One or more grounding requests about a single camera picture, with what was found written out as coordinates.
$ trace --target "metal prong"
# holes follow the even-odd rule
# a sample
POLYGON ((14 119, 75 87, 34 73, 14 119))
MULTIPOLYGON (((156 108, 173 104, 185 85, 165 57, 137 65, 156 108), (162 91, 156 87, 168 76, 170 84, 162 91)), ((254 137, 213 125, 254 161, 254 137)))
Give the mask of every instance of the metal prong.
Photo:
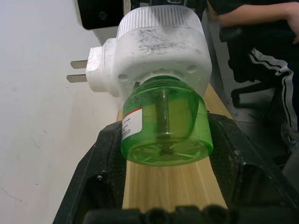
POLYGON ((83 83, 83 82, 87 82, 87 78, 86 78, 85 74, 81 74, 81 75, 68 75, 68 76, 66 76, 66 79, 70 83, 83 83))
POLYGON ((71 67, 73 69, 86 69, 87 60, 82 61, 71 61, 71 67))

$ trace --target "white wall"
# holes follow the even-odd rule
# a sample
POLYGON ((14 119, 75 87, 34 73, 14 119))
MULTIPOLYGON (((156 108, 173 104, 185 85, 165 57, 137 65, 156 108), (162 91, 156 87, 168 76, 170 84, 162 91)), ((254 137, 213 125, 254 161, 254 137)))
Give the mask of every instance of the white wall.
POLYGON ((77 163, 117 106, 71 60, 98 45, 72 0, 0 1, 0 223, 51 223, 77 163))

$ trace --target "white stripe on pants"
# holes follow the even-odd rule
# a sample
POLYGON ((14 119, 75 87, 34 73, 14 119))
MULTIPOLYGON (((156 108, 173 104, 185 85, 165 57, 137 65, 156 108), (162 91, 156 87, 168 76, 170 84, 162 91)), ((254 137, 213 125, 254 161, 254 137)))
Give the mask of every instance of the white stripe on pants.
POLYGON ((268 56, 262 54, 257 49, 253 48, 251 53, 256 57, 256 59, 251 55, 248 54, 252 63, 254 64, 263 64, 266 68, 270 70, 276 70, 276 76, 282 75, 284 72, 288 72, 289 74, 282 79, 283 90, 281 93, 284 110, 286 114, 286 120, 288 124, 294 129, 294 131, 298 130, 297 125, 297 115, 295 113, 292 98, 293 98, 293 75, 294 72, 288 68, 288 63, 284 60, 275 59, 273 56, 268 56))

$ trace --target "red stripe on label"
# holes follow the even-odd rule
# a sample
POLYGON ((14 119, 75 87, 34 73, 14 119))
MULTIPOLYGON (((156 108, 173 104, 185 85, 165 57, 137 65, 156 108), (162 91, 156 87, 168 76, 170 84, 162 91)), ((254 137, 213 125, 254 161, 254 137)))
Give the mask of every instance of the red stripe on label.
POLYGON ((125 118, 126 118, 128 115, 130 115, 131 113, 133 113, 133 112, 135 112, 135 111, 138 111, 138 110, 140 110, 140 109, 142 109, 142 107, 139 107, 139 108, 137 108, 137 109, 131 111, 131 112, 128 113, 123 119, 125 119, 125 118))

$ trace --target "wooden plank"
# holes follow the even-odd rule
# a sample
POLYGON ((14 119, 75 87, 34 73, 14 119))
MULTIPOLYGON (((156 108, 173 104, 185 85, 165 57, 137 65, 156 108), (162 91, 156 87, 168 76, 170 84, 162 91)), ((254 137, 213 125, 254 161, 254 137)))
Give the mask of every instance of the wooden plank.
MULTIPOLYGON (((204 100, 211 113, 232 118, 211 85, 204 100)), ((203 208, 213 203, 226 206, 209 158, 175 167, 149 167, 127 162, 124 209, 147 211, 161 207, 173 211, 179 205, 203 208)))
POLYGON ((118 112, 117 120, 122 120, 122 109, 118 112))
POLYGON ((212 8, 210 2, 207 2, 207 5, 208 5, 208 7, 209 7, 209 11, 210 11, 210 15, 211 15, 211 20, 212 20, 212 21, 217 20, 217 19, 218 19, 218 17, 217 17, 217 13, 216 13, 215 10, 212 8))

